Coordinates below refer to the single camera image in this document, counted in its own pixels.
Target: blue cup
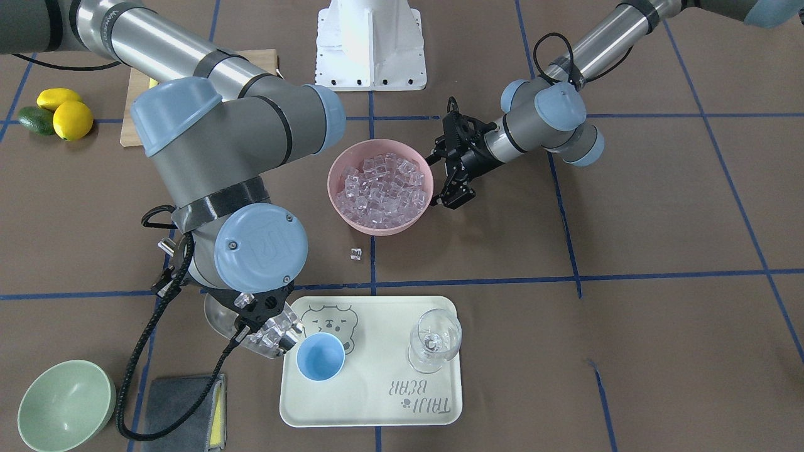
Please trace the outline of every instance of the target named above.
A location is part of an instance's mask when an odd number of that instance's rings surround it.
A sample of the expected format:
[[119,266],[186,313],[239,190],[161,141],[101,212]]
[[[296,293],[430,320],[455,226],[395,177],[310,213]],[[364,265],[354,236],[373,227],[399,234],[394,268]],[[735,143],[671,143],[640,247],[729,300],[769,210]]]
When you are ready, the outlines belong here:
[[341,340],[330,333],[316,333],[298,346],[296,365],[312,381],[329,380],[338,375],[346,359]]

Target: light green bowl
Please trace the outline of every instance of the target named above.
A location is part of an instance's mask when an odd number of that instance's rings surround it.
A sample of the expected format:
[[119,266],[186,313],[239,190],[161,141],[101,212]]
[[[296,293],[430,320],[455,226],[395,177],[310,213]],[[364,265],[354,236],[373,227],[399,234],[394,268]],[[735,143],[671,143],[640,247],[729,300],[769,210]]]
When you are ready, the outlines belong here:
[[116,395],[114,383],[97,364],[57,364],[25,391],[17,413],[19,436],[37,452],[73,449],[109,422]]

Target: gray towel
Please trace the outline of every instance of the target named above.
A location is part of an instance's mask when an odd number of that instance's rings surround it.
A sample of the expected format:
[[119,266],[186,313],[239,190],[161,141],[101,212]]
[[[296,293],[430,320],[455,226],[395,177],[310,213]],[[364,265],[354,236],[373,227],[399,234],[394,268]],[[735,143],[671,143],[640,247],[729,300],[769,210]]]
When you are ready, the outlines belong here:
[[[206,376],[162,378],[151,382],[146,408],[146,432],[153,433],[176,422],[201,395],[209,381]],[[207,452],[215,394],[223,389],[225,375],[219,374],[212,390],[199,408],[176,430],[154,441],[142,443],[142,452]]]

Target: avocado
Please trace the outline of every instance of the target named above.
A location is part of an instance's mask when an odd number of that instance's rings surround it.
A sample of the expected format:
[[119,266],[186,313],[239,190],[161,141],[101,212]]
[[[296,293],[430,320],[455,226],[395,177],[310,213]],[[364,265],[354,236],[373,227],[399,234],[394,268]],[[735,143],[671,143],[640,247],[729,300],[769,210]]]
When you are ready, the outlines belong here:
[[39,135],[55,134],[53,130],[53,112],[39,107],[22,107],[17,112],[19,123],[26,129]]

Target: bear illustration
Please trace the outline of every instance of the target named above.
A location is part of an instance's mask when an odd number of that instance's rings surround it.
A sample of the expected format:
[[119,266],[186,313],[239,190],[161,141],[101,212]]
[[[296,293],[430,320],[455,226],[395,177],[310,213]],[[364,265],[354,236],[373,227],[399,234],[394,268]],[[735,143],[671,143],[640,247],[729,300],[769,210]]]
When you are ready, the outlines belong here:
[[340,306],[321,306],[314,309],[311,306],[301,315],[301,324],[304,325],[305,337],[323,331],[340,339],[347,355],[355,349],[352,335],[357,327],[357,313],[351,306],[346,309],[341,309]]

